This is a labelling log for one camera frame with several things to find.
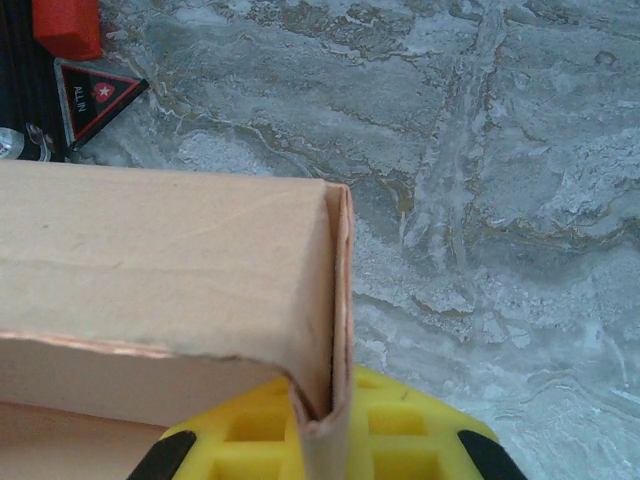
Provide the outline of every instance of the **cardboard box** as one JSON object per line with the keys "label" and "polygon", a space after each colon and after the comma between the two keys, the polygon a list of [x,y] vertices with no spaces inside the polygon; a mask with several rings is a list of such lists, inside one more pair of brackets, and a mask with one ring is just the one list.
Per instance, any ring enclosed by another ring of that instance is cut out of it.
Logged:
{"label": "cardboard box", "polygon": [[126,478],[281,374],[308,480],[343,477],[345,186],[7,161],[0,201],[0,478]]}

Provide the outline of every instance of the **yellow grid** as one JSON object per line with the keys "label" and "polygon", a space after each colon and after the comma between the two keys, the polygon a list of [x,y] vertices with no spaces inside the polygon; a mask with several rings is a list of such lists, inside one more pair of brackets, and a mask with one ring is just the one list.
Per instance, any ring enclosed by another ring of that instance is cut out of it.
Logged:
{"label": "yellow grid", "polygon": [[[355,379],[348,480],[482,480],[457,433],[497,441],[484,423],[365,367]],[[165,432],[198,437],[174,480],[303,480],[287,388],[274,380]]]}

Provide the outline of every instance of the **black rubber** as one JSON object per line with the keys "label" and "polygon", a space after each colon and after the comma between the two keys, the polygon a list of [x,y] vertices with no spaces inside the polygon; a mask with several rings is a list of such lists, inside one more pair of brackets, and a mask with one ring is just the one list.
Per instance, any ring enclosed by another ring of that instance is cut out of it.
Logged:
{"label": "black rubber", "polygon": [[183,430],[157,441],[127,480],[171,480],[196,440],[195,433]]}
{"label": "black rubber", "polygon": [[52,161],[67,153],[54,58],[33,38],[31,0],[0,0],[0,127],[21,132],[20,159],[38,160],[27,124],[51,139]]}
{"label": "black rubber", "polygon": [[484,480],[527,480],[506,450],[490,438],[470,430],[458,438]]}

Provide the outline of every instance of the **red object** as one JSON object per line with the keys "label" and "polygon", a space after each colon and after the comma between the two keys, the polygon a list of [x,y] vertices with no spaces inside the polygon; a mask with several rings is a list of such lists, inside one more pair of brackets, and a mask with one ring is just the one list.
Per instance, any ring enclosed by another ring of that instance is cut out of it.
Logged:
{"label": "red object", "polygon": [[53,56],[76,62],[102,56],[98,0],[33,0],[33,36]]}
{"label": "red object", "polygon": [[104,103],[111,98],[115,90],[115,87],[110,83],[100,82],[94,85],[91,96],[94,97],[98,103]]}

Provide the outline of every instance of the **marble floor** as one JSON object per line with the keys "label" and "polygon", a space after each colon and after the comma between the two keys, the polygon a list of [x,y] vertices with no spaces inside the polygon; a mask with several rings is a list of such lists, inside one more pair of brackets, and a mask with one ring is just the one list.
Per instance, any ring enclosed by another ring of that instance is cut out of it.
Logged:
{"label": "marble floor", "polygon": [[640,1],[101,4],[151,89],[76,161],[347,183],[357,360],[640,478]]}

